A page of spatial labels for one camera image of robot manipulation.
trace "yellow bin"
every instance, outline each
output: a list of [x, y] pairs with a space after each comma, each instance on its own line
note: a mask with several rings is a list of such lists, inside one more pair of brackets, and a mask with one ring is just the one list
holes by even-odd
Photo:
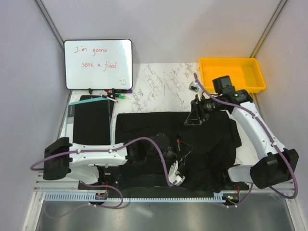
[[259, 63], [254, 58], [201, 58], [199, 69], [201, 81], [209, 92], [215, 92], [212, 80], [222, 76], [230, 76], [236, 90], [258, 93], [266, 88]]

